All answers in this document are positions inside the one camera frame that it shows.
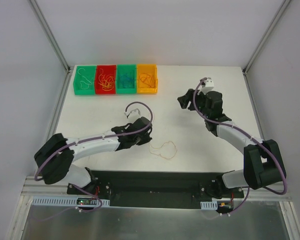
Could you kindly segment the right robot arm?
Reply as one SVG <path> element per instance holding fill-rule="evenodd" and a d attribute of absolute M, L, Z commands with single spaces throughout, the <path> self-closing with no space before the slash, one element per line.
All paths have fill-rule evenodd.
<path fill-rule="evenodd" d="M 213 197 L 227 197 L 234 188 L 266 189 L 276 195 L 288 191 L 287 173 L 278 143 L 255 138 L 239 128 L 223 112 L 223 95 L 217 91 L 202 93 L 189 89 L 177 98 L 182 109 L 196 111 L 205 122 L 205 127 L 243 155 L 243 169 L 219 175 L 210 186 Z"/>

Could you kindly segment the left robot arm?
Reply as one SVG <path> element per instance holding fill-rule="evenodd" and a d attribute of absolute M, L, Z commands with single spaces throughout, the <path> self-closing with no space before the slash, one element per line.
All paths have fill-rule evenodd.
<path fill-rule="evenodd" d="M 46 185 L 66 181 L 74 190 L 86 195 L 98 193 L 98 182 L 88 167 L 78 167 L 75 161 L 99 153 L 116 152 L 151 141 L 152 122 L 139 117 L 133 123 L 115 126 L 105 135 L 88 138 L 65 138 L 54 134 L 34 155 L 38 170 L 34 179 Z"/>

